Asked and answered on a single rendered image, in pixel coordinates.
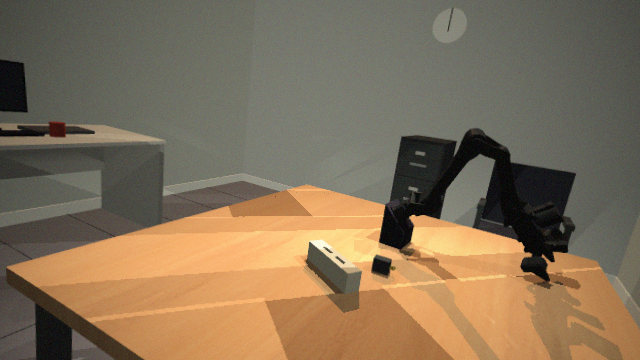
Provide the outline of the black two-prong plug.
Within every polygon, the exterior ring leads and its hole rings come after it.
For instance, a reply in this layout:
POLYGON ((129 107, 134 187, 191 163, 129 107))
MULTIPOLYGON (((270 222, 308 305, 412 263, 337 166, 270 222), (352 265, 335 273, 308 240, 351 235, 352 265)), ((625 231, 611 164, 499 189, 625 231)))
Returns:
POLYGON ((373 257, 371 270, 382 273, 382 275, 387 276, 390 272, 390 269, 391 271, 395 270, 395 266, 391 265, 391 261, 392 261, 391 258, 376 254, 373 257))

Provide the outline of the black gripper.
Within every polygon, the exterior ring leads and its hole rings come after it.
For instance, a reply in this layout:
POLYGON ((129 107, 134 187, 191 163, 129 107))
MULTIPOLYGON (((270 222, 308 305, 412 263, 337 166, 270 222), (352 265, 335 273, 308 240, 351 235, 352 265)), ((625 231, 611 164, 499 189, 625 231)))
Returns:
POLYGON ((553 252, 550 252, 550 255, 544 255, 540 241, 542 239, 541 232, 544 235, 550 233, 550 229, 536 229, 536 231, 526 237, 517 236, 518 242, 522 242, 524 245, 524 252, 529 252, 532 254, 531 257, 524 258, 522 260, 520 268, 524 273, 532 272, 535 275, 539 276, 542 279, 545 279, 546 282, 550 282, 549 275, 547 272, 548 264, 542 255, 549 261, 555 262, 553 252))

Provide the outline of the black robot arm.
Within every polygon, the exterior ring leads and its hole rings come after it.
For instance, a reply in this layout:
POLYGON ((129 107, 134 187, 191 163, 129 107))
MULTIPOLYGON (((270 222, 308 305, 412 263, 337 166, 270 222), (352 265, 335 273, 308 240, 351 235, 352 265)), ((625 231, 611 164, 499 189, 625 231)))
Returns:
MULTIPOLYGON (((414 215, 432 215, 443 205, 443 193, 453 182, 468 161, 478 155, 496 161, 500 182, 500 207, 505 217, 504 227, 512 226, 517 236, 526 237, 533 234, 536 228, 531 220, 541 228, 563 222, 563 219, 552 201, 535 208, 531 204, 519 199, 515 189, 513 172, 508 148, 502 146, 480 128, 469 129, 459 146, 459 149, 436 182, 422 193, 412 191, 409 199, 398 205, 391 206, 398 222, 407 221, 414 215)), ((550 252, 568 252, 567 235, 559 228, 552 228, 550 233, 541 234, 541 248, 544 255, 550 252), (548 252, 550 251, 550 252, 548 252)))

